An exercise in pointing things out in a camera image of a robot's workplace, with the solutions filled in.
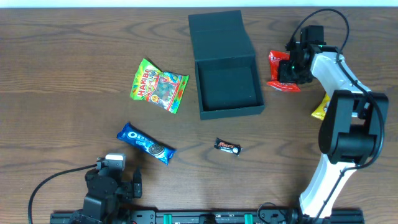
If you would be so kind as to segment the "red snack packet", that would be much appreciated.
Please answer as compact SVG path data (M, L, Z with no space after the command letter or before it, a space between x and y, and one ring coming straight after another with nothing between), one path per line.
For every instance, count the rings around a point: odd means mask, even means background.
M300 92L300 88L295 83L281 83L278 79L279 62L281 60L288 60L289 54L271 50L269 53L269 64L271 70L271 80L267 85L283 92Z

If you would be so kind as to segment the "blue Oreo cookie pack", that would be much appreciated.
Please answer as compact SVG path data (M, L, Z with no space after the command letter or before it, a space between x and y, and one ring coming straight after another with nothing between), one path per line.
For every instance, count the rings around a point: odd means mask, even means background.
M168 147L166 144L158 142L148 134L135 128L131 123L126 123L122 130L117 134L117 138L124 141L154 158L169 165L176 150Z

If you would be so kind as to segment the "yellow snack packet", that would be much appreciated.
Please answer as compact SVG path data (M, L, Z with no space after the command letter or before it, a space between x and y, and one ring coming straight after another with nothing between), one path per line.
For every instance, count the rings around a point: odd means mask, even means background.
M319 120L324 120L328 106L330 104L330 97L329 95L326 93L322 102L320 103L320 105L312 112L311 116L319 119Z

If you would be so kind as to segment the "green Haribo gummy bag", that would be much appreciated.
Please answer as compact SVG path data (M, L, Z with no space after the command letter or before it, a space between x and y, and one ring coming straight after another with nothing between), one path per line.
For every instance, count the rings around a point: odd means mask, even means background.
M188 75L162 72L143 59L134 76L130 98L147 101L176 114L188 80Z

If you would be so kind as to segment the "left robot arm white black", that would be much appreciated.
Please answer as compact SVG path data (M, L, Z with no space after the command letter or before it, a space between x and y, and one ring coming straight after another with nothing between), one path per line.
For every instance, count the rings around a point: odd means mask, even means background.
M123 181L122 175L120 168L89 170L85 175L88 193L83 208L73 212L68 223L131 223L131 213L121 205L142 197L142 176L139 168L130 181Z

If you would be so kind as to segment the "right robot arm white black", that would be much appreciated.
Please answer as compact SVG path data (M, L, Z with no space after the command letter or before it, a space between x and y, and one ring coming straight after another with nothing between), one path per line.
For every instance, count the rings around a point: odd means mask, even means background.
M317 40L285 47L290 57L280 62L279 76L297 83L316 78L330 96L318 133L320 162L299 197L303 217L317 222L331 216L348 179L379 157L389 100L357 79L337 47Z

